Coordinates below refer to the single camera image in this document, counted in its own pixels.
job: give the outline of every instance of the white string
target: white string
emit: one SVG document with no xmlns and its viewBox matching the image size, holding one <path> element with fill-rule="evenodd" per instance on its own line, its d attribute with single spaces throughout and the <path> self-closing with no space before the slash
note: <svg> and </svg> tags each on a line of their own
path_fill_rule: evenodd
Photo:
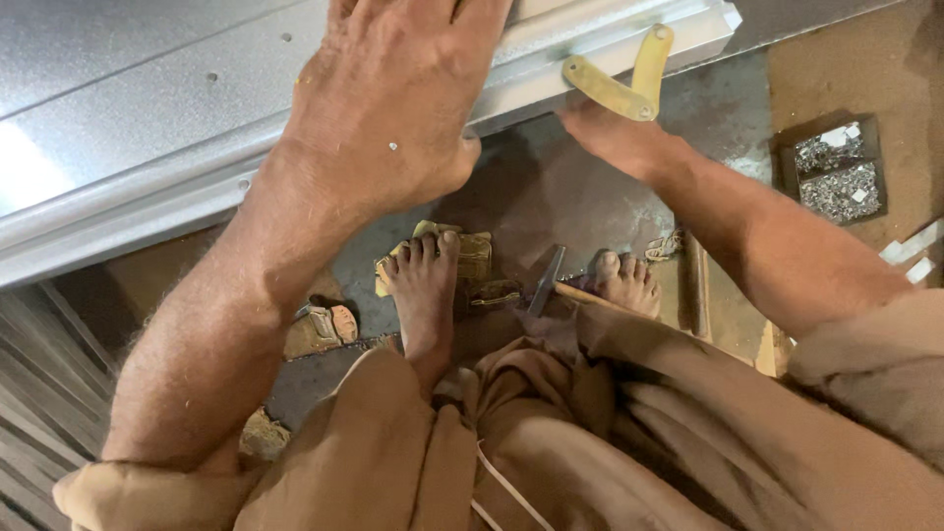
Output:
<svg viewBox="0 0 944 531">
<path fill-rule="evenodd" d="M 475 509 L 475 512 L 479 513 L 479 516 L 481 516 L 481 518 L 485 520 L 485 523 L 487 523 L 488 526 L 492 528 L 492 531 L 503 531 L 501 526 L 498 525 L 498 523 L 495 522 L 492 517 L 488 516 L 488 513 L 485 512 L 485 509 L 482 508 L 481 505 L 479 505 L 479 502 L 472 500 L 472 508 Z"/>
<path fill-rule="evenodd" d="M 495 476 L 495 479 L 497 479 L 498 482 L 503 487 L 505 487 L 505 489 L 508 490 L 508 492 L 512 496 L 514 496 L 514 498 L 521 504 L 521 506 L 524 507 L 525 510 L 528 511 L 528 513 L 531 514 L 531 516 L 539 524 L 541 524 L 541 527 L 544 528 L 544 531 L 554 531 L 554 528 L 550 526 L 550 523 L 548 523 L 548 521 L 545 520 L 544 517 L 541 516 L 541 514 L 538 513 L 537 510 L 535 510 L 534 507 L 532 507 L 531 504 L 528 503 L 528 500 L 526 500 L 525 497 L 522 496 L 521 493 L 518 492 L 518 490 L 514 488 L 514 486 L 507 479 L 505 479 L 505 476 L 501 475 L 501 472 L 499 472 L 495 467 L 492 466 L 492 463 L 488 462 L 488 458 L 486 458 L 485 454 L 481 452 L 481 445 L 477 444 L 476 450 L 479 451 L 479 460 L 481 461 L 481 464 L 485 466 L 485 469 L 489 471 L 493 476 Z M 475 508 L 476 505 L 477 505 L 476 501 L 472 500 L 472 508 Z M 489 520 L 491 520 L 490 518 L 486 519 L 484 516 L 482 516 L 482 519 L 485 520 L 486 522 L 489 522 Z M 495 527 L 494 525 L 492 525 L 492 527 L 496 531 L 501 531 L 499 527 Z"/>
</svg>

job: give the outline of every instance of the hairy arm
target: hairy arm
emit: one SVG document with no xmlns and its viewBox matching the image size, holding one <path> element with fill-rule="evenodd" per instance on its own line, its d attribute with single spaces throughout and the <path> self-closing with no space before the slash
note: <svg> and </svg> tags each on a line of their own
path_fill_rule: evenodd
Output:
<svg viewBox="0 0 944 531">
<path fill-rule="evenodd" d="M 658 124 L 583 98 L 571 98 L 560 115 L 591 153 L 651 186 L 754 306 L 793 337 L 913 289 L 848 232 L 708 160 Z"/>
<path fill-rule="evenodd" d="M 480 143 L 464 122 L 510 5 L 332 1 L 243 207 L 128 358 L 103 459 L 237 470 L 238 436 L 314 274 L 377 217 L 468 179 Z"/>
</svg>

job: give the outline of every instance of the hand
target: hand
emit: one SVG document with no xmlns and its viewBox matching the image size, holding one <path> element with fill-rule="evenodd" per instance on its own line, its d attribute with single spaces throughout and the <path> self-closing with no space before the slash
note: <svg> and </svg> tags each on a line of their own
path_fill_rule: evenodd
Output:
<svg viewBox="0 0 944 531">
<path fill-rule="evenodd" d="M 584 149 L 643 182 L 677 171 L 695 153 L 659 124 L 635 122 L 578 92 L 567 95 L 557 114 Z"/>
<path fill-rule="evenodd" d="M 481 152 L 464 125 L 511 2 L 332 0 L 273 153 L 302 170 L 294 193 L 376 217 L 459 189 Z"/>
</svg>

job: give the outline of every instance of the forearm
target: forearm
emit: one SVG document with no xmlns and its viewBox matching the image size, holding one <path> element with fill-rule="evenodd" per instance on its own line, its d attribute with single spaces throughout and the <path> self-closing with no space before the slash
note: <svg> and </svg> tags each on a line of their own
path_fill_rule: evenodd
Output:
<svg viewBox="0 0 944 531">
<path fill-rule="evenodd" d="M 640 177 L 750 301 L 794 337 L 912 289 L 872 249 L 769 187 L 671 137 L 675 165 Z"/>
<path fill-rule="evenodd" d="M 338 197 L 297 189 L 324 176 L 286 150 L 266 161 L 244 207 L 135 346 L 105 459 L 191 469 L 268 394 L 313 275 L 365 222 Z"/>
</svg>

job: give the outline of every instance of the bare foot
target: bare foot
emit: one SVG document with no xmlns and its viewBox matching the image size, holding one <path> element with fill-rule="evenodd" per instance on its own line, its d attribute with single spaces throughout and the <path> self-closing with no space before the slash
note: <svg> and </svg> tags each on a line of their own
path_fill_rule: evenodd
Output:
<svg viewBox="0 0 944 531">
<path fill-rule="evenodd" d="M 427 400 L 449 367 L 458 262 L 459 237 L 446 231 L 438 240 L 431 233 L 413 238 L 387 266 L 403 350 Z"/>
<path fill-rule="evenodd" d="M 597 293 L 604 299 L 656 318 L 662 303 L 662 287 L 652 278 L 646 263 L 608 250 L 597 258 Z"/>
</svg>

